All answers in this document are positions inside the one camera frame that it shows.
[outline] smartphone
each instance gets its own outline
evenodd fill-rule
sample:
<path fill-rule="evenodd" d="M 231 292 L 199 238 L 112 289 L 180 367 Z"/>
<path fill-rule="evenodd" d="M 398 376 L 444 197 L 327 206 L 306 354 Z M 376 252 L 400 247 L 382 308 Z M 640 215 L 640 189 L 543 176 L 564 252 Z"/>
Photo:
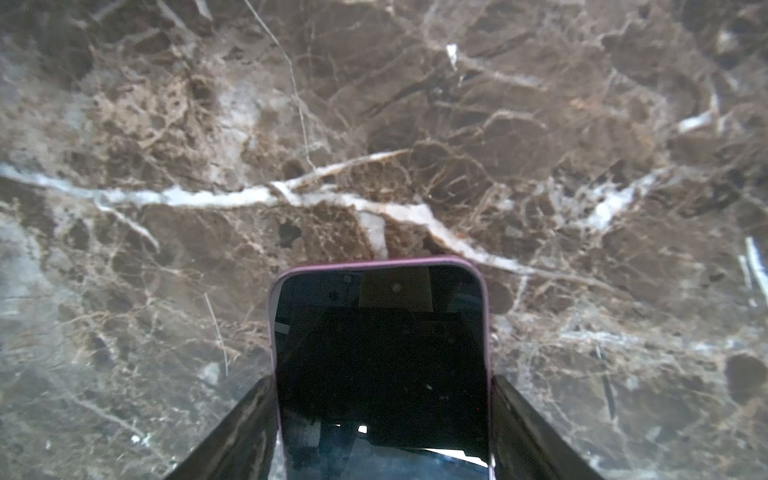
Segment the smartphone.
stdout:
<path fill-rule="evenodd" d="M 281 275 L 268 311 L 287 480 L 493 478 L 487 305 L 456 257 Z"/>

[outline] marble countertop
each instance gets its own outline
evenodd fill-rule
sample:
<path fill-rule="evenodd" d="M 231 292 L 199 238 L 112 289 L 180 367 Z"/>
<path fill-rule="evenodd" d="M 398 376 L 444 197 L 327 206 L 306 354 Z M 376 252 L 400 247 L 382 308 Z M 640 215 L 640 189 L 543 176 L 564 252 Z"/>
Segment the marble countertop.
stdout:
<path fill-rule="evenodd" d="M 0 3 L 4 478 L 159 478 L 278 272 L 442 253 L 605 478 L 768 476 L 768 2 L 54 5 Z"/>

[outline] pink phone case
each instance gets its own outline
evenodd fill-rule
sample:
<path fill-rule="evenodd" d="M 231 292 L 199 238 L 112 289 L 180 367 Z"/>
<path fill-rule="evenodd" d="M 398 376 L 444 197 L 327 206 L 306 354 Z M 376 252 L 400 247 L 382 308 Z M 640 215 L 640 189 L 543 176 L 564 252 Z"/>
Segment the pink phone case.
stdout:
<path fill-rule="evenodd" d="M 472 274 L 474 274 L 480 281 L 480 287 L 482 288 L 482 302 L 483 302 L 483 334 L 485 337 L 485 345 L 483 356 L 485 358 L 485 388 L 488 396 L 488 451 L 491 453 L 491 458 L 488 459 L 488 478 L 493 480 L 495 477 L 493 474 L 493 458 L 491 451 L 491 437 L 492 437 L 492 422 L 491 422 L 491 377 L 492 377 L 492 365 L 491 365 L 491 346 L 489 338 L 490 332 L 490 318 L 488 312 L 488 287 L 485 285 L 485 278 L 480 270 L 472 265 L 467 260 L 460 257 L 442 256 L 442 257 L 425 257 L 425 258 L 408 258 L 402 260 L 371 260 L 365 262 L 348 262 L 348 263 L 328 263 L 324 265 L 305 265 L 296 266 L 290 270 L 282 272 L 277 279 L 270 286 L 267 293 L 266 302 L 266 314 L 269 319 L 269 332 L 270 332 L 270 358 L 272 359 L 272 372 L 274 374 L 277 365 L 277 358 L 275 354 L 275 332 L 274 332 L 274 319 L 272 318 L 272 312 L 276 310 L 275 302 L 278 300 L 274 298 L 275 288 L 280 285 L 287 278 L 297 275 L 299 273 L 308 272 L 322 272 L 325 270 L 363 270 L 363 269 L 375 269 L 375 268 L 387 268 L 395 266 L 430 266 L 430 265 L 456 265 L 466 268 Z M 278 400 L 278 412 L 280 411 L 280 404 Z M 283 428 L 280 424 L 280 416 L 277 417 L 277 429 L 278 433 L 282 435 Z"/>

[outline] white marble vein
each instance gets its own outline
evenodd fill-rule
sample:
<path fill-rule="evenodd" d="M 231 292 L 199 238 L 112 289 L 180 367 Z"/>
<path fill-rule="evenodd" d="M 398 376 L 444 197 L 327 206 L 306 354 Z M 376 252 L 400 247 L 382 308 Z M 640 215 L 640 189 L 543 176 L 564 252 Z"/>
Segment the white marble vein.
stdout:
<path fill-rule="evenodd" d="M 338 174 L 339 172 L 346 170 L 347 168 L 355 167 L 357 165 L 370 164 L 372 162 L 377 162 L 377 161 L 388 160 L 390 158 L 397 157 L 398 155 L 407 153 L 409 151 L 410 151 L 409 149 L 404 148 L 402 150 L 384 151 L 384 152 L 377 152 L 375 154 L 370 154 L 370 155 L 363 155 L 361 157 L 339 162 L 337 164 L 326 165 L 325 167 L 318 167 L 306 175 L 302 175 L 301 177 L 293 178 L 291 180 L 286 180 L 283 183 L 286 185 L 286 187 L 293 190 L 295 188 L 302 187 L 303 185 L 310 184 L 313 181 L 319 180 L 327 175 Z"/>
<path fill-rule="evenodd" d="M 114 217 L 117 218 L 119 221 L 125 223 L 130 228 L 132 228 L 136 233 L 138 233 L 142 237 L 149 240 L 149 242 L 152 243 L 152 246 L 154 247 L 155 251 L 157 252 L 160 251 L 160 242 L 157 241 L 157 239 L 154 237 L 154 235 L 152 235 L 152 233 L 149 232 L 149 230 L 141 226 L 139 223 L 134 222 L 133 220 L 126 217 L 125 215 L 118 212 L 112 207 L 106 207 L 98 202 L 95 202 L 95 203 L 96 203 L 96 208 L 98 208 L 100 211 L 107 212 L 114 215 Z"/>
<path fill-rule="evenodd" d="M 746 238 L 746 261 L 750 265 L 755 280 L 757 280 L 757 286 L 763 292 L 763 298 L 768 303 L 768 274 L 766 274 L 766 267 L 760 259 L 757 243 L 755 243 L 755 239 L 752 237 Z"/>
<path fill-rule="evenodd" d="M 371 244 L 371 250 L 377 259 L 389 258 L 389 251 L 386 247 L 386 222 L 379 215 L 369 214 L 368 212 L 357 212 L 357 223 L 366 232 L 368 243 Z"/>
<path fill-rule="evenodd" d="M 239 192 L 223 193 L 210 191 L 191 192 L 182 190 L 178 186 L 168 188 L 162 192 L 152 190 L 87 189 L 75 187 L 66 180 L 51 178 L 42 174 L 21 172 L 7 164 L 0 165 L 0 176 L 27 185 L 58 190 L 73 197 L 99 203 L 102 206 L 122 204 L 132 204 L 139 207 L 145 205 L 168 205 L 169 207 L 201 209 L 236 208 L 258 204 L 273 206 L 278 203 L 287 203 L 294 207 L 314 207 L 322 203 L 331 204 L 337 207 L 351 208 L 355 212 L 367 212 L 388 217 L 397 222 L 422 226 L 438 242 L 476 263 L 519 275 L 535 275 L 552 280 L 583 283 L 615 291 L 613 287 L 594 278 L 522 265 L 516 259 L 501 257 L 488 253 L 483 249 L 475 248 L 467 240 L 457 237 L 449 228 L 436 219 L 432 214 L 432 209 L 425 204 L 402 205 L 380 203 L 364 199 L 357 194 L 332 191 L 298 194 L 290 188 L 287 182 L 280 181 L 272 182 L 271 185 L 282 194 L 282 202 L 272 195 L 270 189 L 265 186 L 248 187 Z"/>
<path fill-rule="evenodd" d="M 636 181 L 632 182 L 623 190 L 616 190 L 609 187 L 600 187 L 599 194 L 605 196 L 592 211 L 592 214 L 586 219 L 583 227 L 606 231 L 611 227 L 614 218 L 622 214 L 629 208 L 636 198 L 643 198 L 648 195 L 650 189 L 658 182 L 659 176 L 665 169 L 650 172 Z"/>

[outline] dark spot on marble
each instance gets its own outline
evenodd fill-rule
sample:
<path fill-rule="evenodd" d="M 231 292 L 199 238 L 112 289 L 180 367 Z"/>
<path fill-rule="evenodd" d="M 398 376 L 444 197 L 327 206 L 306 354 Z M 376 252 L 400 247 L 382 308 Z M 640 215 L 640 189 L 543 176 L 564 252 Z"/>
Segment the dark spot on marble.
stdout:
<path fill-rule="evenodd" d="M 488 285 L 488 308 L 491 313 L 499 315 L 507 313 L 512 308 L 512 294 L 506 285 L 496 280 L 487 279 Z"/>
<path fill-rule="evenodd" d="M 702 106 L 701 93 L 697 83 L 672 68 L 665 70 L 664 74 L 661 75 L 659 91 L 670 102 L 672 111 L 678 120 L 693 117 L 707 109 L 707 106 Z"/>
<path fill-rule="evenodd" d="M 87 250 L 91 235 L 82 219 L 77 219 L 67 232 L 67 243 L 78 250 Z"/>
<path fill-rule="evenodd" d="M 177 149 L 157 144 L 152 150 L 151 156 L 154 157 L 157 166 L 144 162 L 142 168 L 137 171 L 137 175 L 154 188 L 163 190 L 173 183 L 177 183 L 188 190 L 203 190 L 205 188 L 206 184 L 198 180 L 193 173 L 195 165 L 192 160 L 185 154 L 179 154 Z"/>
<path fill-rule="evenodd" d="M 62 275 L 66 276 L 68 279 L 75 283 L 83 283 L 83 280 L 85 280 L 84 269 L 81 266 L 73 266 L 67 271 L 59 271 Z"/>
<path fill-rule="evenodd" d="M 99 160 L 88 152 L 67 152 L 62 159 L 75 173 L 85 178 L 89 178 L 98 170 Z"/>
<path fill-rule="evenodd" d="M 99 420 L 94 425 L 94 430 L 98 432 L 101 440 L 114 438 L 121 430 L 119 425 L 108 420 Z"/>
<path fill-rule="evenodd" d="M 159 31 L 149 38 L 144 38 L 134 45 L 134 50 L 145 55 L 157 54 L 170 47 L 170 37 L 164 32 Z"/>
<path fill-rule="evenodd" d="M 58 321 L 59 322 L 69 322 L 70 320 L 77 317 L 78 314 L 75 312 L 71 307 L 66 306 L 64 304 L 60 304 L 58 306 Z"/>
<path fill-rule="evenodd" d="M 150 124 L 155 130 L 160 130 L 161 128 L 165 127 L 165 119 L 159 115 L 152 115 L 150 117 Z"/>
<path fill-rule="evenodd" d="M 531 8 L 527 2 L 511 3 L 503 0 L 496 0 L 485 7 L 483 15 L 477 20 L 473 27 L 488 33 L 503 31 L 505 26 L 516 16 L 523 16 L 529 21 L 534 20 L 526 15 L 529 14 L 529 10 L 532 9 L 533 8 Z M 531 28 L 536 28 L 536 23 L 531 25 Z"/>
<path fill-rule="evenodd" d="M 91 340 L 90 340 L 90 347 L 92 350 L 100 350 L 100 349 L 106 349 L 107 344 L 104 343 L 104 340 L 96 335 L 95 333 L 91 333 Z"/>
<path fill-rule="evenodd" d="M 146 313 L 139 313 L 133 316 L 132 320 L 136 328 L 144 333 L 150 333 L 154 328 L 151 317 L 149 317 Z"/>
<path fill-rule="evenodd" d="M 115 365 L 114 361 L 112 360 L 112 355 L 109 353 L 109 350 L 106 347 L 94 351 L 91 354 L 91 361 L 94 363 L 96 370 L 102 372 L 111 371 Z"/>
<path fill-rule="evenodd" d="M 720 5 L 717 0 L 683 0 L 680 19 L 688 30 L 699 32 L 713 19 L 714 11 Z"/>
<path fill-rule="evenodd" d="M 643 3 L 637 7 L 637 15 L 643 20 L 647 20 L 648 15 L 650 15 L 650 2 Z"/>
<path fill-rule="evenodd" d="M 724 70 L 733 70 L 744 59 L 744 55 L 739 51 L 728 51 L 714 55 L 717 64 Z"/>
<path fill-rule="evenodd" d="M 116 229 L 114 215 L 99 216 L 94 219 L 93 234 L 102 245 L 111 245 L 115 241 Z"/>
<path fill-rule="evenodd" d="M 192 89 L 192 98 L 200 102 L 210 102 L 211 98 L 214 96 L 210 87 L 202 79 L 195 78 L 192 80 L 190 88 Z"/>
<path fill-rule="evenodd" d="M 648 119 L 648 108 L 640 99 L 632 97 L 629 99 L 629 113 L 633 120 L 645 122 Z"/>
<path fill-rule="evenodd" d="M 121 319 L 118 316 L 112 316 L 110 315 L 103 324 L 104 331 L 112 335 L 116 332 L 119 332 L 121 329 L 124 329 L 124 327 L 127 325 L 125 320 Z"/>
<path fill-rule="evenodd" d="M 108 181 L 126 179 L 131 176 L 142 177 L 141 168 L 144 166 L 144 153 L 136 141 L 121 141 L 112 147 L 107 157 L 106 173 Z"/>
<path fill-rule="evenodd" d="M 390 151 L 401 148 L 402 145 L 412 145 L 419 140 L 419 129 L 415 118 L 397 118 L 396 121 L 377 125 L 369 137 L 367 153 Z"/>
<path fill-rule="evenodd" d="M 280 122 L 280 113 L 271 108 L 264 108 L 259 116 L 259 124 L 264 128 L 275 128 Z"/>
<path fill-rule="evenodd" d="M 696 392 L 704 391 L 704 380 L 698 375 L 684 376 L 680 379 L 680 383 L 689 390 L 694 390 Z"/>
<path fill-rule="evenodd" d="M 35 188 L 0 177 L 0 200 L 11 206 L 17 205 L 23 227 L 36 229 L 43 240 L 54 236 L 56 223 L 45 197 Z"/>
<path fill-rule="evenodd" d="M 301 237 L 301 229 L 294 225 L 292 221 L 286 220 L 285 223 L 280 224 L 277 234 L 280 235 L 280 246 L 282 248 L 291 248 L 293 241 Z"/>
<path fill-rule="evenodd" d="M 245 51 L 237 46 L 234 46 L 230 51 L 222 57 L 222 60 L 242 60 Z"/>
<path fill-rule="evenodd" d="M 121 419 L 139 419 L 141 418 L 141 408 L 129 401 L 123 399 L 114 399 L 111 411 Z"/>
<path fill-rule="evenodd" d="M 283 164 L 283 179 L 290 180 L 304 175 L 304 167 L 298 160 L 290 160 Z"/>
<path fill-rule="evenodd" d="M 170 248 L 161 246 L 160 251 L 156 252 L 152 258 L 157 263 L 157 265 L 168 266 L 174 261 L 174 253 L 170 250 Z"/>
<path fill-rule="evenodd" d="M 728 393 L 734 402 L 744 405 L 761 396 L 768 379 L 768 368 L 758 358 L 740 353 L 728 358 L 725 365 Z"/>
<path fill-rule="evenodd" d="M 427 250 L 432 255 L 445 255 L 448 252 L 445 248 L 441 247 L 439 243 L 435 242 L 432 235 L 425 235 L 422 245 L 424 246 L 424 250 Z"/>
<path fill-rule="evenodd" d="M 127 252 L 135 253 L 136 255 L 141 255 L 146 247 L 154 249 L 154 245 L 147 241 L 146 237 L 133 229 L 125 233 L 125 246 L 127 247 Z"/>
<path fill-rule="evenodd" d="M 132 286 L 138 288 L 144 286 L 141 279 L 142 261 L 136 253 L 118 251 L 112 257 L 112 270 Z"/>
<path fill-rule="evenodd" d="M 83 390 L 82 396 L 84 399 L 89 401 L 99 400 L 101 398 L 101 396 L 97 392 L 91 389 Z"/>
<path fill-rule="evenodd" d="M 130 312 L 134 307 L 131 299 L 119 292 L 111 292 L 110 298 L 107 300 L 107 310 L 112 313 L 126 313 Z"/>
<path fill-rule="evenodd" d="M 642 25 L 630 23 L 621 35 L 605 35 L 602 43 L 617 70 L 645 87 L 656 88 L 663 49 L 649 41 L 652 35 Z"/>

